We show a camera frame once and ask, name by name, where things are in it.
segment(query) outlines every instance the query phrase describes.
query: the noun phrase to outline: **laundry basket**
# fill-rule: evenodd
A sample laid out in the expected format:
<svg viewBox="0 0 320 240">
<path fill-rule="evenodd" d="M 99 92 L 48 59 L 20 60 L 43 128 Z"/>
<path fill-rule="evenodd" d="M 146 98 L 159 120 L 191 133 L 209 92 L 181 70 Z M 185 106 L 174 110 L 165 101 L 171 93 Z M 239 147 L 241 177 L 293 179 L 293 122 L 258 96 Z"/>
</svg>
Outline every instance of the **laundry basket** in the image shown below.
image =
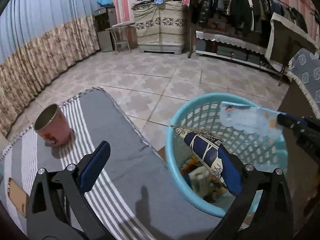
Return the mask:
<svg viewBox="0 0 320 240">
<path fill-rule="evenodd" d="M 271 140 L 257 134 L 246 134 L 233 127 L 224 127 L 220 123 L 220 103 L 222 101 L 256 106 L 253 102 L 231 94 L 212 93 L 199 96 L 183 105 L 172 118 L 170 124 L 190 128 L 207 128 L 223 139 L 223 145 L 229 153 L 235 154 L 244 163 L 250 163 L 257 170 L 273 172 L 280 168 L 287 171 L 287 149 L 284 137 Z M 210 204 L 200 198 L 185 182 L 180 168 L 193 154 L 184 141 L 168 127 L 165 144 L 166 161 L 173 180 L 183 196 L 202 211 L 223 217 L 235 197 L 229 192 Z M 249 213 L 256 211 L 262 191 L 258 191 L 252 202 Z"/>
</svg>

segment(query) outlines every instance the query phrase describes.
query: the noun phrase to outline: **cabinet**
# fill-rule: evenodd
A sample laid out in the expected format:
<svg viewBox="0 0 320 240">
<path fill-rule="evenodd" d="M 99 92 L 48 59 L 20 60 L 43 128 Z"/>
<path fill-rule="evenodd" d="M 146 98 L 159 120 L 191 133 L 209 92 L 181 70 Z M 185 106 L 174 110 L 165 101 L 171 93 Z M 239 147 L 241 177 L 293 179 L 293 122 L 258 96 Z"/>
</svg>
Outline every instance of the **cabinet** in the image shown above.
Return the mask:
<svg viewBox="0 0 320 240">
<path fill-rule="evenodd" d="M 98 32 L 99 45 L 102 52 L 114 50 L 111 33 L 108 29 L 117 24 L 116 8 L 104 7 L 93 12 L 95 25 Z"/>
</svg>

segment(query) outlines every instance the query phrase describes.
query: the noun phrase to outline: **gray striped tablecloth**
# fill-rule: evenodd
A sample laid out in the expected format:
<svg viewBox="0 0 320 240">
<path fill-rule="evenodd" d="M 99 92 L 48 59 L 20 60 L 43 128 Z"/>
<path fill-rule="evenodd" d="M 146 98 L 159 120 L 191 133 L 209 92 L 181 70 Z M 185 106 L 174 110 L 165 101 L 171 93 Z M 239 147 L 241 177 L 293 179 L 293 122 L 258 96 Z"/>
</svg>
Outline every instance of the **gray striped tablecloth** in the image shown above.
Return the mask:
<svg viewBox="0 0 320 240">
<path fill-rule="evenodd" d="M 50 172 L 77 164 L 102 140 L 110 143 L 111 157 L 85 197 L 116 239 L 205 239 L 217 225 L 220 219 L 198 210 L 180 195 L 156 151 L 103 89 L 82 92 L 60 107 L 75 131 L 68 145 L 46 147 L 31 126 L 1 157 L 0 199 L 25 234 L 26 219 L 6 193 L 9 177 L 30 194 L 39 168 Z M 71 221 L 81 229 L 73 213 Z"/>
</svg>

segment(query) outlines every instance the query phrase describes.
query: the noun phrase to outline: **light blue cloth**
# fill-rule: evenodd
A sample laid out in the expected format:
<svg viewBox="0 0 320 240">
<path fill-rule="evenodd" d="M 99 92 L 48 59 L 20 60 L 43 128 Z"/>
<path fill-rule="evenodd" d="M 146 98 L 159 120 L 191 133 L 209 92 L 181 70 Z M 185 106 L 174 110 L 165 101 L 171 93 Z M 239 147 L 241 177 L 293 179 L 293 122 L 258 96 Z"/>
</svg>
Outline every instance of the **light blue cloth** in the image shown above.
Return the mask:
<svg viewBox="0 0 320 240">
<path fill-rule="evenodd" d="M 163 2 L 163 0 L 155 0 L 155 4 L 162 4 Z"/>
<path fill-rule="evenodd" d="M 101 7 L 105 7 L 108 5 L 113 5 L 113 0 L 97 0 L 97 4 Z"/>
<path fill-rule="evenodd" d="M 278 111 L 262 107 L 221 102 L 220 121 L 223 126 L 275 140 L 282 135 L 282 126 L 277 123 L 279 114 Z"/>
</svg>

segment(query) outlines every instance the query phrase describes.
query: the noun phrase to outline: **blue curtain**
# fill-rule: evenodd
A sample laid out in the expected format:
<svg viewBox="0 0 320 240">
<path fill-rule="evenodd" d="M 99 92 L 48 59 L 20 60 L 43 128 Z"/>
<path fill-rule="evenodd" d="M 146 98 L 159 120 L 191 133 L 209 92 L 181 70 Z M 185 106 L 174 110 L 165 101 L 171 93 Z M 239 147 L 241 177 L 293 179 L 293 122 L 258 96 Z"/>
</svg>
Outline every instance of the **blue curtain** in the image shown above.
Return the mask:
<svg viewBox="0 0 320 240">
<path fill-rule="evenodd" d="M 5 136 L 47 84 L 99 49 L 95 1 L 10 0 L 0 16 L 0 131 Z"/>
</svg>

